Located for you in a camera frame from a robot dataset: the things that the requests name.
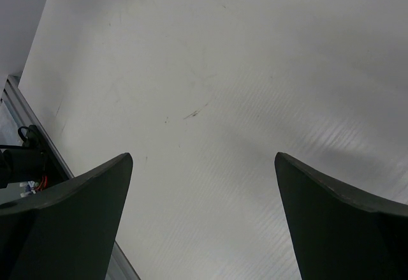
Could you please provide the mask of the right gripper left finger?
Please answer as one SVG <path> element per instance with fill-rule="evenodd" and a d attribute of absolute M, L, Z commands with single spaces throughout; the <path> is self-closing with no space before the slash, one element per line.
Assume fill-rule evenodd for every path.
<path fill-rule="evenodd" d="M 1 205 L 1 279 L 104 279 L 128 193 L 129 153 Z"/>

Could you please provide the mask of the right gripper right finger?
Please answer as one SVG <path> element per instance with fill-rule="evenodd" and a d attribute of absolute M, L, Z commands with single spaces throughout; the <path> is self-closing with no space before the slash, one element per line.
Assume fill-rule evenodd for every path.
<path fill-rule="evenodd" d="M 407 279 L 407 206 L 289 154 L 275 172 L 302 279 Z"/>

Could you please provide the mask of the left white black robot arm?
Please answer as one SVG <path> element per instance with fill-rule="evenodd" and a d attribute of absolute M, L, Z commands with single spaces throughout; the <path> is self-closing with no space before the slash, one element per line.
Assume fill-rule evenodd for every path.
<path fill-rule="evenodd" d="M 36 125 L 21 126 L 17 130 L 22 146 L 1 145 L 1 189 L 11 183 L 38 183 L 36 189 L 47 181 L 48 154 L 43 137 Z"/>

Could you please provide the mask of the aluminium mounting rail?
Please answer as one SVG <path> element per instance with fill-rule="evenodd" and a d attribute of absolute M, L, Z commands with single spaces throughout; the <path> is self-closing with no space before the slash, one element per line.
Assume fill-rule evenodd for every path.
<path fill-rule="evenodd" d="M 4 90 L 1 96 L 3 102 L 11 110 L 12 117 L 16 120 L 18 124 L 18 129 L 21 126 L 36 125 L 43 137 L 43 145 L 45 146 L 46 152 L 48 154 L 47 165 L 46 165 L 46 175 L 47 181 L 44 183 L 43 187 L 36 189 L 38 183 L 33 181 L 20 182 L 23 188 L 25 188 L 24 194 L 21 198 L 25 198 L 31 195 L 37 195 L 38 193 L 60 184 L 69 179 L 73 179 L 74 176 L 63 160 L 62 156 L 59 154 L 54 143 L 47 135 L 44 127 L 41 125 L 39 119 L 35 116 L 33 110 L 29 106 L 26 99 L 23 97 L 22 93 L 18 88 L 19 79 L 15 76 L 10 76 L 6 80 Z M 129 260 L 126 258 L 122 249 L 116 243 L 113 245 L 112 254 L 110 257 L 108 270 L 106 277 L 104 279 L 137 279 L 138 274 L 135 272 L 134 268 L 130 264 Z"/>

